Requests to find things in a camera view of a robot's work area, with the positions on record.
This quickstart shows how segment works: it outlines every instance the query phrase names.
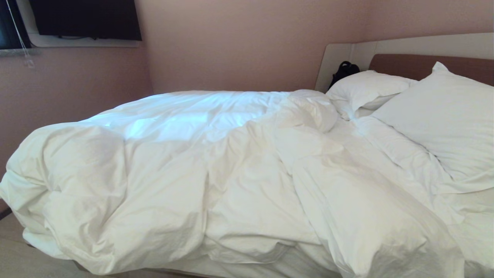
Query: wrinkled bedding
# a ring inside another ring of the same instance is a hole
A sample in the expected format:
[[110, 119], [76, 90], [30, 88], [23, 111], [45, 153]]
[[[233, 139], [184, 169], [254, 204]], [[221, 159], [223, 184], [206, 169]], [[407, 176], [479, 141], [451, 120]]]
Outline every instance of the wrinkled bedding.
[[337, 118], [309, 90], [151, 96], [34, 131], [0, 196], [30, 244], [95, 274], [297, 247], [344, 278], [463, 277], [446, 225], [324, 136]]
[[376, 118], [354, 124], [414, 181], [397, 184], [406, 184], [405, 189], [447, 225], [465, 257], [465, 277], [494, 277], [494, 187], [461, 194], [444, 190], [457, 184], [426, 148]]

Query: white duvet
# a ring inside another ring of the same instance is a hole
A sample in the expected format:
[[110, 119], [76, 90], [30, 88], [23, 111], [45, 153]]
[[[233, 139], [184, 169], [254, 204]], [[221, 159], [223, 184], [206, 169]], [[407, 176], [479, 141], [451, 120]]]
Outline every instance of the white duvet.
[[446, 225], [324, 136], [336, 118], [308, 90], [156, 95], [36, 130], [0, 196], [30, 244], [95, 274], [297, 246], [344, 278], [463, 277]]

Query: pink wall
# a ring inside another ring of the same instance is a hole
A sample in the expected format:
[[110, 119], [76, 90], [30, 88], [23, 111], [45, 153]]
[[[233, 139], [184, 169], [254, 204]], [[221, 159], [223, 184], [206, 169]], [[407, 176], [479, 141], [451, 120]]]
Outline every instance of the pink wall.
[[493, 0], [373, 0], [360, 41], [494, 32]]
[[0, 177], [34, 129], [79, 121], [152, 92], [144, 48], [49, 48], [0, 57]]
[[156, 93], [313, 89], [329, 43], [363, 35], [366, 0], [137, 0]]

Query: pillowcase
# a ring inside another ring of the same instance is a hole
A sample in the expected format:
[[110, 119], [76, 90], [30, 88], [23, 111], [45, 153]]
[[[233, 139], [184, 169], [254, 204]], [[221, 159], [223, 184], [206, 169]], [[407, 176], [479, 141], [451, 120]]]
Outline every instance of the pillowcase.
[[433, 73], [372, 114], [441, 162], [456, 192], [494, 186], [494, 87], [453, 74]]
[[372, 114], [374, 110], [416, 82], [416, 80], [369, 70], [336, 82], [327, 95], [342, 118], [350, 120]]

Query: tv screen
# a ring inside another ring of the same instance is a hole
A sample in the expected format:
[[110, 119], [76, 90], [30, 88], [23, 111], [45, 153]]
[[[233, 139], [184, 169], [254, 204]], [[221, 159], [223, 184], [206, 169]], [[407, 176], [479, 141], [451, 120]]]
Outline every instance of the tv screen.
[[40, 35], [141, 41], [134, 0], [30, 0]]

